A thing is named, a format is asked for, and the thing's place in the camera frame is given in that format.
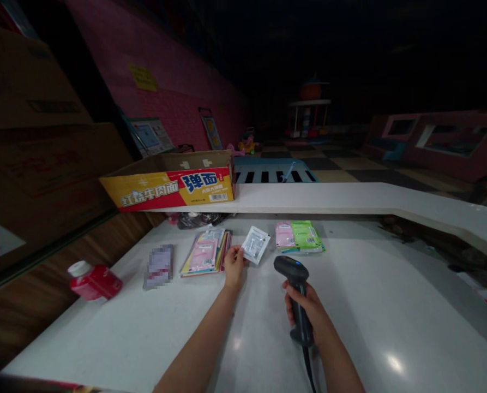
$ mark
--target green packet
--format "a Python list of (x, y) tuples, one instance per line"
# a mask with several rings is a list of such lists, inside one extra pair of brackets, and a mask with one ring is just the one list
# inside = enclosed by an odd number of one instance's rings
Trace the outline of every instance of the green packet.
[(292, 221), (292, 231), (294, 233), (294, 242), (300, 250), (314, 249), (322, 247), (322, 241), (316, 229), (312, 226), (311, 221)]
[(298, 247), (290, 247), (290, 248), (278, 248), (278, 250), (281, 251), (282, 254), (316, 254), (316, 253), (324, 253), (327, 252), (327, 249), (321, 244), (321, 248), (303, 248), (300, 249)]

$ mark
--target blurred card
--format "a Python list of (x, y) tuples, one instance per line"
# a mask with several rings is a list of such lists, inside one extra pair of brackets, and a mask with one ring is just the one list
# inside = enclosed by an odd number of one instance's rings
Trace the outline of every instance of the blurred card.
[(151, 251), (143, 289), (154, 289), (172, 278), (173, 245), (162, 245)]

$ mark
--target pink packet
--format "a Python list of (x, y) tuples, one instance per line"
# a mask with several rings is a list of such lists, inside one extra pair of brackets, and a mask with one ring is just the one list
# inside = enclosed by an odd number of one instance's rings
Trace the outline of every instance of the pink packet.
[(294, 231), (289, 221), (281, 221), (276, 224), (276, 245), (278, 247), (295, 247)]
[(212, 270), (216, 267), (218, 239), (202, 240), (194, 245), (189, 272)]

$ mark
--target cardboard box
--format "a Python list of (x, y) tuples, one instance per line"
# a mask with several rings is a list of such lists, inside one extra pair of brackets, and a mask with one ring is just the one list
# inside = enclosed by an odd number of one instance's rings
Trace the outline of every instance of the cardboard box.
[(123, 212), (232, 201), (232, 150), (159, 154), (101, 177)]
[(0, 226), (25, 242), (0, 229), (0, 270), (113, 210), (98, 177), (131, 162), (110, 123), (0, 130)]
[(0, 129), (91, 123), (49, 47), (0, 28)]

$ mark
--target poster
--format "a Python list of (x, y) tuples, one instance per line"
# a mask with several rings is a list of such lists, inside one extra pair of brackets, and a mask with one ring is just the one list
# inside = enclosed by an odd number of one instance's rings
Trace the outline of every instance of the poster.
[(143, 157), (153, 156), (174, 149), (158, 117), (128, 119), (133, 139)]
[(129, 63), (128, 65), (130, 72), (133, 75), (134, 82), (138, 88), (152, 92), (158, 91), (156, 79), (154, 79), (151, 72), (147, 68), (139, 67), (132, 63)]
[(223, 145), (221, 144), (220, 135), (218, 134), (218, 129), (216, 128), (216, 123), (214, 122), (214, 117), (201, 115), (201, 120), (207, 131), (207, 138), (211, 143), (212, 150), (223, 150)]

